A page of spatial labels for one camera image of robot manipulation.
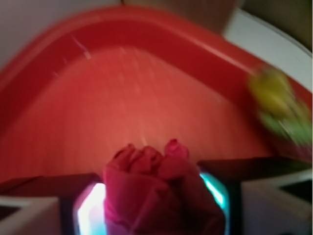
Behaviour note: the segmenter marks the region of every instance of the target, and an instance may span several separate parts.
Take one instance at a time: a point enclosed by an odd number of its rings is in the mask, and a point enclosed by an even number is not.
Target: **green object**
[[[310,110],[295,97],[287,76],[276,68],[256,71],[249,78],[248,89],[260,109],[278,119],[311,119]]]
[[[277,119],[273,115],[260,112],[263,125],[272,133],[297,145],[312,144],[312,123],[303,119]]]

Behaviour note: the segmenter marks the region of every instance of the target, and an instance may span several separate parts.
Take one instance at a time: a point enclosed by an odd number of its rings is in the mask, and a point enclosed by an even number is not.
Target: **pink fabric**
[[[165,153],[129,144],[108,163],[104,206],[109,234],[224,234],[224,214],[187,161],[187,148],[172,140]]]
[[[178,143],[176,139],[170,140],[165,146],[165,155],[170,157],[189,158],[189,151],[184,145]]]

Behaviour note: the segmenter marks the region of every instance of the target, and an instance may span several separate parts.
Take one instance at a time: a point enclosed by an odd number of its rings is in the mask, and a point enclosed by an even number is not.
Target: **red surface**
[[[0,74],[0,181],[94,171],[129,142],[176,138],[190,159],[270,156],[244,112],[264,62],[151,9],[99,9],[60,23]],[[312,106],[312,94],[294,84]]]
[[[105,218],[109,234],[222,235],[225,216],[186,148],[164,156],[150,146],[124,147],[108,163]]]

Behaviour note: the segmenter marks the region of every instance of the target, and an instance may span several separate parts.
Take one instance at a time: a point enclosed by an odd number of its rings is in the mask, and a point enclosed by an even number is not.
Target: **yellow object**
[[[306,105],[297,100],[287,76],[275,68],[265,68],[251,76],[249,90],[260,108],[278,119],[309,119]]]

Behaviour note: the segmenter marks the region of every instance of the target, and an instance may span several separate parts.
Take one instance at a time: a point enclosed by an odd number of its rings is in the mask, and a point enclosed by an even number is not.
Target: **blurry toy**
[[[248,88],[276,150],[283,156],[312,162],[312,114],[287,76],[266,67],[250,77]]]

